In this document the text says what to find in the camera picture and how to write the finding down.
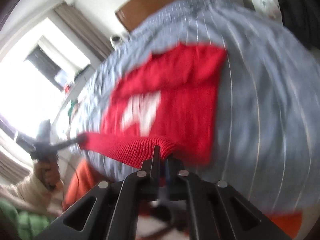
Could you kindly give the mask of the person's left hand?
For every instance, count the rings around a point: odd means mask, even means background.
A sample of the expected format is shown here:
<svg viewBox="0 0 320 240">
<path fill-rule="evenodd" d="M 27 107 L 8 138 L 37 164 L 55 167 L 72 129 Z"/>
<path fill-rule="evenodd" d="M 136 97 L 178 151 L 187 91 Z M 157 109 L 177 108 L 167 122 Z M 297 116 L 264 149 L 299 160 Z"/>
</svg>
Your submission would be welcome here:
<svg viewBox="0 0 320 240">
<path fill-rule="evenodd" d="M 54 158 L 36 160 L 34 163 L 35 176 L 46 189 L 53 191 L 60 181 L 60 172 L 57 161 Z"/>
</svg>

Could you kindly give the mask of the beige sleeved left forearm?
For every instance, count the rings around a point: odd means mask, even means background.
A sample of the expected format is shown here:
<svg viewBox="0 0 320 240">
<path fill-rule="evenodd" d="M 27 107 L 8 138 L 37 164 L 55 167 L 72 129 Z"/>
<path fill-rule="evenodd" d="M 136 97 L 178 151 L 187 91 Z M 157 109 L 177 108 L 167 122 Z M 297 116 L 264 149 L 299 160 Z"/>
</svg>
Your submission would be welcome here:
<svg viewBox="0 0 320 240">
<path fill-rule="evenodd" d="M 35 174 L 31 173 L 16 185 L 1 185 L 1 197 L 19 210 L 58 217 L 62 210 L 60 207 L 51 207 L 51 200 L 63 190 L 63 186 L 63 182 L 59 180 L 56 188 L 49 191 Z"/>
</svg>

